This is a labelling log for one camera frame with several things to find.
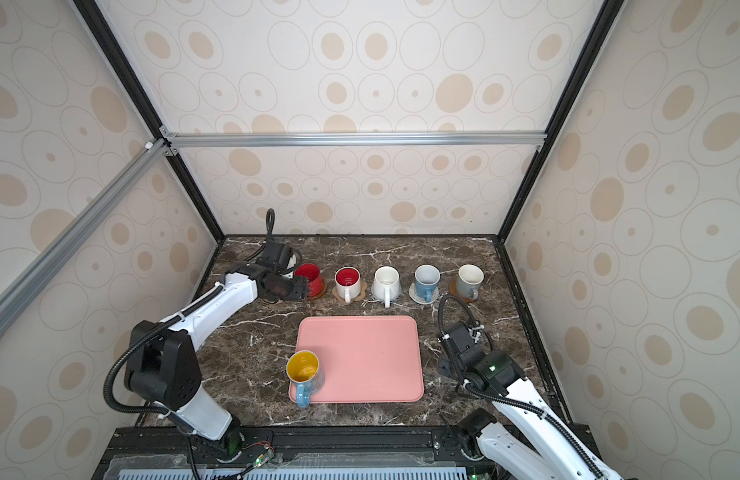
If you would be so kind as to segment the red mug black handle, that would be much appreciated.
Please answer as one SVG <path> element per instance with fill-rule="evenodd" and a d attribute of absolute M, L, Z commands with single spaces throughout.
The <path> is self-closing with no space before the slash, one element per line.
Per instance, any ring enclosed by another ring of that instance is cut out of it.
<path fill-rule="evenodd" d="M 325 283 L 322 271 L 316 264 L 300 265 L 295 271 L 295 276 L 305 277 L 308 280 L 308 297 L 316 295 L 322 289 L 322 284 Z"/>

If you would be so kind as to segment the brown wooden round coaster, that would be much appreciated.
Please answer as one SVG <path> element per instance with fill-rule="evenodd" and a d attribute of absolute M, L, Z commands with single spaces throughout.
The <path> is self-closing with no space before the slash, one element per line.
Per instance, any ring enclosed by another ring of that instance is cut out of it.
<path fill-rule="evenodd" d="M 452 280 L 450 282 L 450 284 L 449 284 L 449 293 L 451 295 L 455 295 L 457 298 L 461 299 L 463 302 L 465 302 L 467 304 L 473 303 L 474 302 L 474 299 L 471 299 L 471 298 L 467 298 L 465 296 L 462 296 L 459 293 L 457 286 L 458 286 L 458 280 L 457 279 Z"/>

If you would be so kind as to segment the white mug red inside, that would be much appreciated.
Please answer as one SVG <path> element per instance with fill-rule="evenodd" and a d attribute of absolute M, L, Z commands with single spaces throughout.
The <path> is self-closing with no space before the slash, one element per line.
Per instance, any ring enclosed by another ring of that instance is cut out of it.
<path fill-rule="evenodd" d="M 361 282 L 361 274 L 354 267 L 343 267 L 336 272 L 335 282 L 336 284 L 351 286 L 355 283 Z"/>

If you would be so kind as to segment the multicolour woven round coaster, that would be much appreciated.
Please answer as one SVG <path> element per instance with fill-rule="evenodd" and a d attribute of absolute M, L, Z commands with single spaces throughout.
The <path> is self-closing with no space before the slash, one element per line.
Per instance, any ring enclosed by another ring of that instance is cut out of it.
<path fill-rule="evenodd" d="M 412 283 L 410 285 L 410 287 L 409 287 L 409 295 L 410 295 L 410 298 L 414 302 L 416 302 L 416 303 L 418 303 L 420 305 L 431 305 L 431 304 L 433 304 L 434 302 L 436 302 L 440 298 L 440 289 L 439 288 L 435 288 L 433 290 L 431 299 L 430 300 L 426 300 L 424 297 L 420 297 L 417 294 L 416 284 L 415 283 Z"/>

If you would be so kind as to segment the grey mug white inside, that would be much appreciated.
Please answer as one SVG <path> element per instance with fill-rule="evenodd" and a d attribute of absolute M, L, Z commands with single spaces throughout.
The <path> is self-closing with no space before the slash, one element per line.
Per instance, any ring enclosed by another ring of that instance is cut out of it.
<path fill-rule="evenodd" d="M 483 270 L 476 265 L 466 264 L 461 266 L 456 278 L 456 294 L 462 299 L 475 301 L 479 298 L 479 289 L 484 278 Z"/>

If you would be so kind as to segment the yellow inside blue mug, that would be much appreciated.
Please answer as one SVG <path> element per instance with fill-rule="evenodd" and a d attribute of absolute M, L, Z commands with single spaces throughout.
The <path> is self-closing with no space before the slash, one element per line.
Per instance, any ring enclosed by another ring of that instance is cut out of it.
<path fill-rule="evenodd" d="M 324 386 L 325 376 L 319 357 L 312 351 L 296 352 L 288 361 L 287 375 L 295 388 L 295 403 L 307 408 L 312 397 Z"/>

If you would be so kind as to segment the blue floral mug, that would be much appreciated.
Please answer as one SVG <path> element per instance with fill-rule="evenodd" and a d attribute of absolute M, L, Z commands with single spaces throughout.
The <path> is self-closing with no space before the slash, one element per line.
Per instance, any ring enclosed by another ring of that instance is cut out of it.
<path fill-rule="evenodd" d="M 441 279 L 440 271 L 433 265 L 421 265 L 415 271 L 415 284 L 417 294 L 430 300 L 433 290 L 439 288 Z"/>

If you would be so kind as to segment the cork paw print coaster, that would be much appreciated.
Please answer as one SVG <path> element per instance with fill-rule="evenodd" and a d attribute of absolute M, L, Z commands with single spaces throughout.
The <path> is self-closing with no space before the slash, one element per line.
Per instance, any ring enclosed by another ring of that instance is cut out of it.
<path fill-rule="evenodd" d="M 342 304 L 357 303 L 367 296 L 368 284 L 365 281 L 351 286 L 336 284 L 332 289 L 333 296 Z"/>

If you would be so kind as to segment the dark brown wooden coaster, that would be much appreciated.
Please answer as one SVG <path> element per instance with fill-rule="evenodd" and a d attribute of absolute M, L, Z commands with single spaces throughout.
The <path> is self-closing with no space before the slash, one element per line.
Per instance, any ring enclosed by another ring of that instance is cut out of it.
<path fill-rule="evenodd" d="M 307 297 L 307 300 L 316 301 L 318 299 L 321 299 L 326 294 L 327 290 L 328 290 L 327 283 L 323 283 L 322 289 L 316 295 L 310 295 L 309 297 Z"/>

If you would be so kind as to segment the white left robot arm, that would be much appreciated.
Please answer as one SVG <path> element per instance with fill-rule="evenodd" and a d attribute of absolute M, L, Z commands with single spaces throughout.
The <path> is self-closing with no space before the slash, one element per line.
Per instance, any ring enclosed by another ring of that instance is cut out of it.
<path fill-rule="evenodd" d="M 223 282 L 160 322 L 143 321 L 130 346 L 113 364 L 103 385 L 106 404 L 120 413 L 155 413 L 188 435 L 232 451 L 244 437 L 240 421 L 203 387 L 197 351 L 209 336 L 259 298 L 303 301 L 308 280 L 256 268 L 232 272 Z"/>

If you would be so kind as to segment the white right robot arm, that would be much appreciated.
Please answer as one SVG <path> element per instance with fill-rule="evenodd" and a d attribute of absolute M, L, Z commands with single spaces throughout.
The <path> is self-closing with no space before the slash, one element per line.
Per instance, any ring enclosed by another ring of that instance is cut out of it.
<path fill-rule="evenodd" d="M 470 363 L 445 348 L 450 369 L 470 395 L 487 400 L 518 428 L 525 445 L 479 408 L 455 429 L 462 454 L 489 459 L 517 479 L 619 479 L 541 398 L 524 370 L 495 349 Z"/>

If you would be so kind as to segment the pink rectangular tray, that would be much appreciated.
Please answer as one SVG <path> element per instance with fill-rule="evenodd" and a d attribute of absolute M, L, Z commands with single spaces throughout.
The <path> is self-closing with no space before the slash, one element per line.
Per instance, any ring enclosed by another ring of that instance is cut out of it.
<path fill-rule="evenodd" d="M 301 405 L 409 403 L 423 397 L 417 322 L 410 316 L 308 317 L 299 327 L 298 352 L 318 364 L 323 382 L 292 381 L 290 399 Z"/>

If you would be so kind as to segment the aluminium crossbar back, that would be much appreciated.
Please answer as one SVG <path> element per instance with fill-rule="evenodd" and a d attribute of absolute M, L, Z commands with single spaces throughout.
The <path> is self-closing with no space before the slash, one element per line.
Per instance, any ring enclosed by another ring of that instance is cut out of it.
<path fill-rule="evenodd" d="M 173 133 L 177 148 L 389 147 L 389 146 L 542 146 L 543 131 L 353 132 L 353 133 Z"/>

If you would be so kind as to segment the aluminium crossbar left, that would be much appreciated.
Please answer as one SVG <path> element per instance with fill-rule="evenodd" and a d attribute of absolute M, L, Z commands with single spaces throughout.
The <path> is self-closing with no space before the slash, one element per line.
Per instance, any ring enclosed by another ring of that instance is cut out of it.
<path fill-rule="evenodd" d="M 164 139 L 154 139 L 67 226 L 0 296 L 0 339 L 49 282 L 106 220 L 153 164 L 166 155 Z"/>

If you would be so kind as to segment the black corner frame post left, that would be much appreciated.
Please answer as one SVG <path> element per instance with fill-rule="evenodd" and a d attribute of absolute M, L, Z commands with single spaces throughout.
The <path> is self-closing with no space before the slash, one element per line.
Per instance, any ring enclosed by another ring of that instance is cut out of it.
<path fill-rule="evenodd" d="M 215 215 L 211 212 L 204 195 L 200 192 L 198 184 L 190 173 L 186 162 L 166 136 L 162 118 L 155 109 L 144 85 L 133 69 L 108 21 L 104 18 L 103 11 L 96 1 L 74 0 L 73 4 L 124 87 L 131 102 L 136 107 L 141 119 L 145 122 L 149 132 L 155 138 L 167 142 L 170 147 L 167 160 L 173 172 L 176 174 L 216 243 L 222 244 L 226 238 L 225 233 Z"/>

